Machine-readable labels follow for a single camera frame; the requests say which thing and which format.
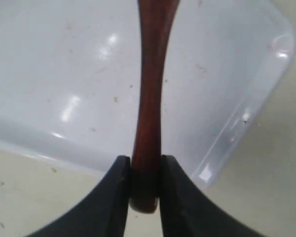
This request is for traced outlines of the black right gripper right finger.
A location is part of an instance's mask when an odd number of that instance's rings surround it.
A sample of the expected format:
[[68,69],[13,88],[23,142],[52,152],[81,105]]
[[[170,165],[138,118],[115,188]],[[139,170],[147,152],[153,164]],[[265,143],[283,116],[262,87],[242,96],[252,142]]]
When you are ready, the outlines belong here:
[[165,237],[259,237],[211,202],[173,156],[163,156],[160,215]]

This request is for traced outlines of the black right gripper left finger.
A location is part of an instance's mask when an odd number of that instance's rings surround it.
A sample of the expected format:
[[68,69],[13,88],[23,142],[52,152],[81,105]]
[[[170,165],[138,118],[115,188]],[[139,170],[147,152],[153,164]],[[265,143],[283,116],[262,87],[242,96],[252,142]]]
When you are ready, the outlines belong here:
[[129,200],[130,158],[118,156],[99,184],[75,207],[30,237],[122,237]]

